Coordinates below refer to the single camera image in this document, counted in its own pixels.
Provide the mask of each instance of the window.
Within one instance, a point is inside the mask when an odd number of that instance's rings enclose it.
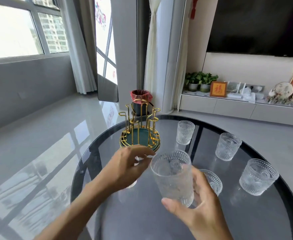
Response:
[[[95,0],[97,72],[118,84],[110,0]]]
[[[0,58],[69,51],[61,13],[52,0],[0,3]]]

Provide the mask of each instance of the wall outlet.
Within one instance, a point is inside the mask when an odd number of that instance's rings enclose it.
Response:
[[[20,97],[20,99],[26,99],[26,92],[18,92],[17,93],[18,95],[19,95],[19,97]]]

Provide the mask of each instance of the window frame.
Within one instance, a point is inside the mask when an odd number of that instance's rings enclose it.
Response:
[[[107,35],[107,42],[106,42],[106,52],[103,53],[98,47],[96,47],[96,51],[104,58],[103,74],[100,74],[103,77],[105,77],[106,65],[107,65],[108,62],[116,68],[116,64],[108,57],[109,56],[110,42],[111,42],[112,29],[113,29],[112,18],[110,18],[109,33]]]
[[[32,56],[13,56],[13,57],[2,57],[0,58],[0,63],[6,62],[13,62],[13,61],[23,61],[23,60],[34,60],[40,58],[48,58],[48,57],[55,57],[55,56],[68,56],[69,52],[59,52],[59,53],[50,53],[47,40],[45,38],[45,33],[42,28],[42,24],[40,21],[40,17],[38,13],[50,14],[55,16],[61,16],[61,11],[52,7],[45,7],[41,5],[37,5],[33,3],[33,0],[0,0],[0,5],[27,10],[30,12],[31,19],[34,25],[34,28],[37,32],[37,36],[40,41],[40,45],[43,51],[43,54],[37,54]]]

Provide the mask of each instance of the window pane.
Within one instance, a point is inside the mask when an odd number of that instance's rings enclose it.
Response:
[[[106,53],[106,43],[111,20],[111,1],[95,0],[96,46]]]
[[[62,18],[45,13],[39,13],[39,17],[50,53],[68,52],[69,48]]]
[[[52,0],[33,0],[34,4],[59,9],[56,5],[53,4]]]
[[[98,52],[96,53],[96,61],[97,61],[97,73],[103,76],[105,59]]]
[[[109,47],[109,54],[108,57],[112,60],[115,64],[115,50],[114,50],[114,38],[113,38],[113,30],[111,33],[111,40],[110,40],[110,47]]]
[[[43,54],[29,11],[0,6],[0,58]]]
[[[110,80],[111,82],[114,82],[115,84],[118,84],[118,79],[116,77],[116,68],[109,62],[106,63],[105,78]]]

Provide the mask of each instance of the gray pot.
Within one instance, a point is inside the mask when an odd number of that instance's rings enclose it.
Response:
[[[196,92],[198,90],[198,84],[193,84],[193,83],[189,83],[188,84],[188,89],[191,92]]]
[[[210,92],[211,84],[201,84],[200,91],[201,92]]]

